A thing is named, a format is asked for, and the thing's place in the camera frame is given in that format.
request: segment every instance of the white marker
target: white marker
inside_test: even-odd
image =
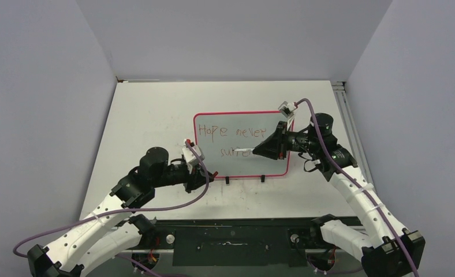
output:
[[[240,148],[240,149],[235,149],[237,152],[252,152],[254,148]]]

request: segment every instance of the wall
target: wall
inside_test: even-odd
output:
[[[455,1],[394,0],[346,84],[379,195],[455,276]]]
[[[125,79],[346,80],[391,0],[77,0]]]
[[[78,218],[114,80],[75,1],[0,1],[0,276],[30,275],[19,240]]]

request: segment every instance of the robotic arm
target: robotic arm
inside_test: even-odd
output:
[[[187,141],[203,160],[198,147]],[[199,160],[186,146],[183,156],[168,165],[167,150],[154,147],[146,152],[129,174],[112,188],[105,199],[85,218],[95,218],[70,229],[64,235],[42,247],[35,245],[27,253],[34,277],[86,276],[91,270],[117,253],[139,244],[143,235],[154,231],[154,225],[144,215],[132,216],[132,212],[113,213],[99,218],[102,212],[141,208],[154,198],[155,188],[184,184],[190,193],[213,181],[216,174],[204,173]],[[116,231],[106,235],[119,222],[129,218]]]
[[[284,102],[279,111],[292,121],[298,103]],[[252,151],[269,159],[285,159],[288,151],[309,154],[315,168],[330,182],[353,209],[367,234],[344,225],[333,215],[314,220],[311,238],[320,245],[336,245],[362,262],[368,276],[403,276],[416,272],[425,240],[419,231],[410,232],[382,203],[367,183],[350,152],[332,134],[333,118],[314,114],[299,132],[288,131],[280,121],[273,134]]]

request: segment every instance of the red whiteboard frame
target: red whiteboard frame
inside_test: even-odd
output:
[[[193,134],[195,136],[195,144],[197,144],[197,129],[195,128],[195,118],[197,118],[199,115],[222,115],[222,114],[278,114],[280,111],[224,111],[224,112],[217,112],[217,113],[198,113],[193,116]],[[292,124],[290,126],[290,130],[292,131],[294,129],[294,121],[292,121]],[[266,177],[281,177],[287,174],[289,172],[289,163],[290,163],[290,151],[287,154],[287,168],[285,169],[285,172],[282,174],[266,174]],[[261,175],[238,175],[238,176],[219,176],[217,175],[216,178],[257,178],[261,177]]]

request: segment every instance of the red handwriting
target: red handwriting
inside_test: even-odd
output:
[[[235,149],[239,149],[239,147],[221,149],[221,157],[227,157],[227,156],[247,157],[247,156],[251,155],[251,151],[235,151]]]
[[[214,142],[214,136],[217,135],[221,137],[227,136],[226,132],[228,131],[227,128],[212,125],[211,127],[206,127],[205,125],[199,125],[199,135],[210,136],[212,138],[212,142]]]
[[[255,130],[253,128],[248,128],[248,130],[246,129],[237,129],[236,130],[236,136],[243,136],[243,137],[248,137],[248,136],[251,136],[251,137],[265,137],[265,132],[267,131],[267,129],[258,129],[258,130]]]

